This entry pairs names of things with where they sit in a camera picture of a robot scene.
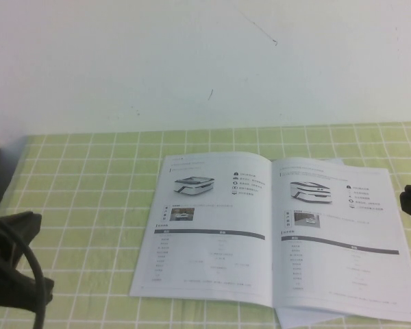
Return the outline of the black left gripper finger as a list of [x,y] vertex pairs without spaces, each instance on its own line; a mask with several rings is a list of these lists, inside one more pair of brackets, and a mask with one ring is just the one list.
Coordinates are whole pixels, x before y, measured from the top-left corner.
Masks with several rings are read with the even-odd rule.
[[[47,277],[43,278],[45,286],[45,305],[53,299],[53,288],[55,282]],[[28,310],[35,313],[39,309],[36,280],[25,274],[16,272],[16,297],[15,308]]]
[[[0,217],[0,220],[11,228],[26,246],[34,240],[40,232],[42,215],[31,211]],[[2,239],[0,254],[22,254],[23,250],[17,242],[3,229],[0,229]]]

